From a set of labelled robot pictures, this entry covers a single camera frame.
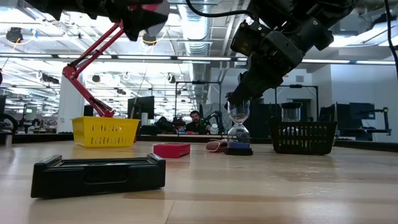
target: black wire basket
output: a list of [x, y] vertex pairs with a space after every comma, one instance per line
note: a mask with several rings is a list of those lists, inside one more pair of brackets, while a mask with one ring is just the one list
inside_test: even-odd
[[326, 155], [331, 152], [337, 122], [271, 122], [276, 153]]

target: ceiling duct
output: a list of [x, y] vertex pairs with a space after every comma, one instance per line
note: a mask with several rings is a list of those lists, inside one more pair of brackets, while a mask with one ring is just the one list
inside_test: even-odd
[[[195, 9], [200, 12], [210, 13], [210, 6], [207, 5], [195, 5]], [[178, 5], [178, 10], [182, 18], [182, 34], [185, 40], [192, 40], [191, 42], [185, 43], [185, 48], [189, 56], [208, 56], [210, 45], [205, 41], [195, 42], [196, 40], [208, 40], [209, 39], [209, 18], [199, 16], [191, 11], [191, 9], [184, 4]], [[208, 77], [205, 76], [207, 64], [205, 63], [193, 63], [190, 67], [191, 81], [195, 80], [206, 80]], [[202, 98], [202, 88], [197, 90], [193, 86], [193, 90], [196, 97]]]

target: pillar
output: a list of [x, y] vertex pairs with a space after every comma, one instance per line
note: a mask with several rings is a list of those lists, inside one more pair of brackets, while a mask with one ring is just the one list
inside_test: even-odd
[[[79, 75], [78, 81], [84, 85], [83, 74]], [[68, 79], [62, 76], [57, 132], [73, 132], [72, 119], [83, 116], [84, 107], [84, 97], [82, 97]]]

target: cable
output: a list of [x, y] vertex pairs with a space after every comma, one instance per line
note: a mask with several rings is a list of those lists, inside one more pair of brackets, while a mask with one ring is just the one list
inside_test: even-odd
[[336, 4], [328, 3], [328, 2], [324, 2], [324, 1], [318, 1], [318, 3], [319, 4], [324, 4], [324, 5], [327, 5], [327, 6], [331, 6], [331, 7], [337, 7], [337, 8], [340, 8], [340, 9], [346, 9], [346, 6], [340, 6], [340, 5], [336, 5]]
[[367, 21], [361, 14], [358, 14], [358, 16], [359, 16], [363, 21], [365, 21], [365, 22], [367, 22], [367, 23], [370, 23], [370, 24], [373, 23], [372, 20], [371, 20], [371, 21]]
[[7, 64], [7, 62], [8, 62], [8, 59], [10, 59], [10, 58], [7, 58], [6, 62], [4, 62], [4, 65], [2, 66], [2, 68], [1, 68], [0, 70], [3, 70], [3, 69], [4, 69], [4, 67], [6, 66], [6, 64]]
[[[36, 34], [36, 31], [34, 30], [33, 32], [33, 38], [34, 37], [36, 37], [35, 36], [35, 34]], [[13, 50], [15, 50], [15, 48], [17, 47], [17, 45], [24, 45], [24, 44], [27, 44], [27, 43], [29, 43], [30, 41], [32, 41], [33, 39], [30, 39], [30, 40], [28, 40], [27, 42], [24, 42], [24, 43], [19, 43], [19, 41], [21, 41], [21, 38], [18, 38], [17, 39], [17, 42], [15, 42], [15, 43], [13, 43], [13, 42], [11, 42], [11, 41], [9, 41], [9, 40], [7, 40], [10, 44], [14, 44], [14, 48], [12, 48]]]
[[274, 6], [274, 5], [271, 4], [270, 2], [267, 2], [267, 4], [270, 5], [271, 7], [273, 7], [276, 11], [278, 11], [279, 13], [281, 13], [282, 15], [284, 15], [285, 17], [287, 17], [287, 18], [293, 20], [293, 21], [297, 24], [297, 28], [296, 28], [295, 30], [293, 30], [293, 31], [288, 31], [288, 32], [286, 32], [286, 31], [281, 31], [281, 33], [283, 33], [283, 34], [294, 34], [294, 33], [299, 32], [299, 31], [301, 30], [301, 22], [300, 22], [298, 19], [292, 17], [292, 16], [289, 15], [289, 14], [286, 14], [284, 11], [281, 11], [278, 7]]
[[136, 99], [134, 100], [134, 104], [133, 104], [133, 107], [132, 107], [132, 110], [131, 110], [131, 114], [130, 114], [131, 119], [133, 119], [134, 109], [135, 109], [135, 107], [136, 107], [136, 103], [137, 103], [137, 99], [138, 99], [138, 94], [139, 94], [139, 92], [140, 92], [140, 90], [141, 90], [142, 84], [144, 83], [145, 77], [146, 77], [146, 75], [147, 75], [147, 71], [148, 71], [148, 67], [145, 68], [145, 74], [144, 74], [144, 76], [143, 76], [143, 78], [142, 78], [142, 80], [141, 80], [141, 84], [139, 85], [138, 92], [137, 92], [137, 95], [136, 95]]
[[196, 10], [192, 3], [191, 0], [186, 0], [187, 1], [187, 5], [188, 7], [192, 10], [192, 12], [194, 12], [195, 14], [198, 14], [199, 16], [203, 16], [203, 17], [209, 17], [209, 18], [217, 18], [217, 17], [224, 17], [224, 16], [234, 16], [234, 15], [240, 15], [240, 14], [247, 14], [248, 16], [250, 16], [250, 18], [256, 22], [259, 22], [259, 17], [257, 15], [255, 15], [255, 13], [249, 11], [249, 10], [237, 10], [237, 11], [231, 11], [231, 12], [222, 12], [222, 13], [214, 13], [214, 14], [210, 14], [210, 13], [204, 13], [201, 11]]
[[158, 41], [161, 41], [161, 40], [164, 38], [165, 35], [166, 35], [166, 31], [163, 31], [163, 36], [162, 36], [159, 40], [146, 41], [146, 40], [142, 39], [142, 41], [143, 41], [144, 43], [147, 43], [147, 44], [154, 44], [154, 43], [156, 43], [156, 42], [158, 42]]
[[[365, 119], [364, 119], [364, 121], [366, 122], [366, 124], [368, 124], [368, 127], [371, 128], [371, 125], [369, 124], [369, 122], [366, 121]], [[376, 141], [376, 135], [374, 133], [372, 133], [372, 136], [373, 136], [374, 141]]]
[[395, 47], [392, 44], [391, 40], [391, 13], [390, 13], [390, 5], [388, 5], [388, 0], [384, 0], [384, 6], [386, 7], [386, 15], [387, 15], [387, 36], [388, 36], [388, 46], [390, 47], [392, 56], [396, 63], [396, 72], [397, 72], [397, 81], [398, 81], [398, 56]]
[[152, 50], [151, 50], [151, 52], [150, 52], [151, 55], [154, 54], [154, 48], [155, 48], [155, 43], [152, 44]]

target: black tray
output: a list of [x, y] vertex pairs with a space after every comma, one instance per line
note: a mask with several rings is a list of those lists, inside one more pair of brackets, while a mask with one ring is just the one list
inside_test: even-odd
[[276, 153], [326, 155], [331, 152], [336, 122], [270, 122]]
[[67, 159], [56, 155], [34, 165], [32, 198], [158, 189], [166, 161], [155, 154], [133, 159]]

